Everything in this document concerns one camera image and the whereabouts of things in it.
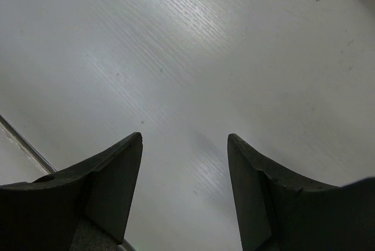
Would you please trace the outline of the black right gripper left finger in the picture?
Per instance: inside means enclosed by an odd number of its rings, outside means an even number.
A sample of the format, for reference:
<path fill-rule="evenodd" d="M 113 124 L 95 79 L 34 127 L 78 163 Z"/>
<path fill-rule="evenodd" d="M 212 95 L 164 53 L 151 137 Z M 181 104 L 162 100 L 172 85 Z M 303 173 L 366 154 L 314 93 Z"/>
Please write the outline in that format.
<path fill-rule="evenodd" d="M 142 157 L 142 135 L 33 182 L 1 186 L 2 250 L 117 250 Z"/>

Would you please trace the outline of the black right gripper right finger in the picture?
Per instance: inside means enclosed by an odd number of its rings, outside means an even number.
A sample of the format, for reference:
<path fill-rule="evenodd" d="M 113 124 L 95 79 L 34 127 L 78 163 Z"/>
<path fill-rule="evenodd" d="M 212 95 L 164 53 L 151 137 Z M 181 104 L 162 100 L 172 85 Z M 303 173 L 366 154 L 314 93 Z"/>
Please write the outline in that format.
<path fill-rule="evenodd" d="M 374 178 L 333 186 L 227 139 L 231 186 L 244 250 L 373 250 Z"/>

